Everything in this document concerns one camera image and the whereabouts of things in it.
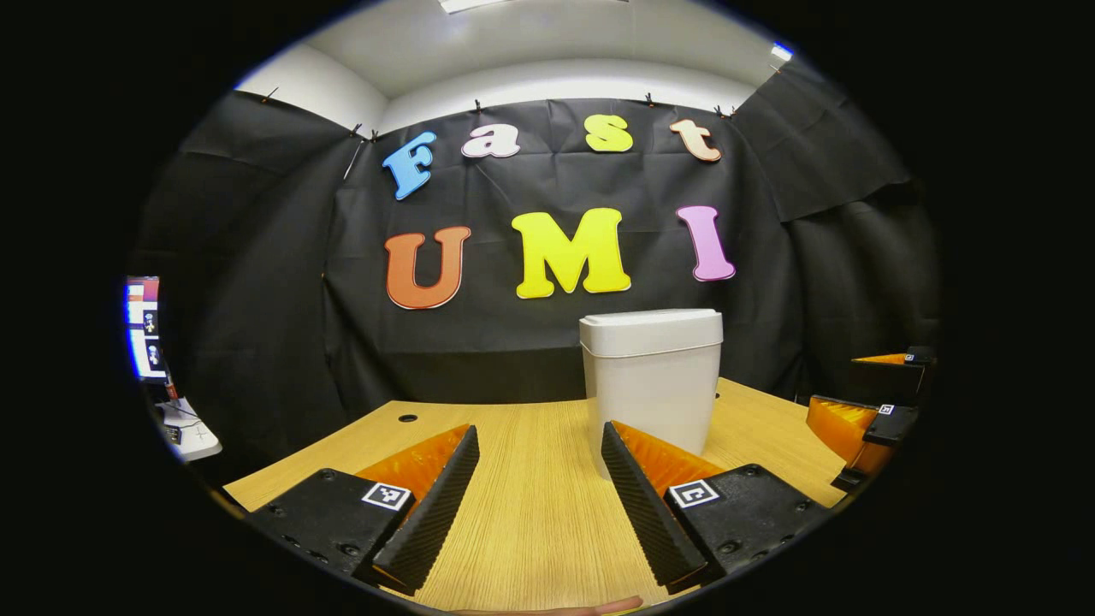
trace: table surface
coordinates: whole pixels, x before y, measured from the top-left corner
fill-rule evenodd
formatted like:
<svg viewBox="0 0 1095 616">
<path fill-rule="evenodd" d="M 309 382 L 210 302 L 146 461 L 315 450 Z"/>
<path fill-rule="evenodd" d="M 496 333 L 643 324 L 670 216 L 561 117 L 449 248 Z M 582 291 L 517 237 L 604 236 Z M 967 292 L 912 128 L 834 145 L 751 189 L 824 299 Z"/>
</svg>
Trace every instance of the table surface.
<svg viewBox="0 0 1095 616">
<path fill-rule="evenodd" d="M 726 469 L 760 464 L 825 507 L 844 496 L 829 486 L 844 462 L 806 426 L 805 407 L 722 379 L 717 392 L 704 458 Z M 254 511 L 320 468 L 354 474 L 472 423 L 479 466 L 413 601 L 498 611 L 599 605 L 636 594 L 645 605 L 665 602 L 615 489 L 596 472 L 587 412 L 585 400 L 393 402 L 224 489 Z M 399 421 L 404 415 L 418 419 Z"/>
</svg>

